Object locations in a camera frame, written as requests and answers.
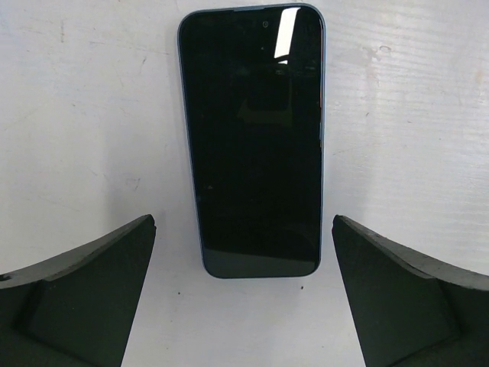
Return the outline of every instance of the white surface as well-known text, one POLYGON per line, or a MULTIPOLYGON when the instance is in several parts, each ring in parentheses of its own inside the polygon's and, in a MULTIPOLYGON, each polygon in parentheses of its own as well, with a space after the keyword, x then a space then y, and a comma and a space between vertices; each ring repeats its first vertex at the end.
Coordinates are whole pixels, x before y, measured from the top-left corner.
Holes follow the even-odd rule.
POLYGON ((328 23, 322 264, 299 279, 205 273, 176 30, 196 9, 253 3, 0 2, 0 273, 152 213, 124 367, 362 365, 336 213, 489 274, 484 0, 311 1, 328 23))

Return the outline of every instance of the white table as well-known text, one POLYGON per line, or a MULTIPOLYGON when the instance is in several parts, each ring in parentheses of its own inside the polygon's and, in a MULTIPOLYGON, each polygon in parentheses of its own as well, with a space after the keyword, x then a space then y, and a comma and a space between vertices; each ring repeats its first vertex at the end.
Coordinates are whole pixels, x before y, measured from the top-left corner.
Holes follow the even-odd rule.
POLYGON ((485 0, 311 1, 328 23, 322 264, 297 279, 205 273, 176 29, 253 3, 0 2, 0 273, 152 213, 124 367, 362 365, 336 213, 489 274, 485 0))

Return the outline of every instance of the black screen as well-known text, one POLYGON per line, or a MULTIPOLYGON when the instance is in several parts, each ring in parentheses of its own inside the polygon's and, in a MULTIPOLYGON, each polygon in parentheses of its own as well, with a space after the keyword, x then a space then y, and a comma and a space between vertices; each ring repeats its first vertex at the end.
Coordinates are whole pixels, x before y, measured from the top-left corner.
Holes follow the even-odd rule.
POLYGON ((305 5, 203 11, 180 26, 202 255, 216 277, 319 265, 322 39, 305 5))

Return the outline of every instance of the black smartphone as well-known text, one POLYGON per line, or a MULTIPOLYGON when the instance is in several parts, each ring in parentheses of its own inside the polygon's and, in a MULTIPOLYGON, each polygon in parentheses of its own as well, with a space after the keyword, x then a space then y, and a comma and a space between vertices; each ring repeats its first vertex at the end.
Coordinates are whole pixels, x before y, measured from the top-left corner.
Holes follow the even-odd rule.
POLYGON ((319 266, 325 24, 309 5, 198 11, 178 43, 208 273, 319 266))

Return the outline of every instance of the smartphone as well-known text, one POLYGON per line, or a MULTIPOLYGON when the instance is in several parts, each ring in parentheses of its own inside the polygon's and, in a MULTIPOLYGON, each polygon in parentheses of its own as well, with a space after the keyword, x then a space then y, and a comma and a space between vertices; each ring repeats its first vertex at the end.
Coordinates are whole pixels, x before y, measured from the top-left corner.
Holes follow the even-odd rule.
POLYGON ((198 11, 178 32, 202 259, 218 278, 319 266, 325 23, 304 4, 198 11))

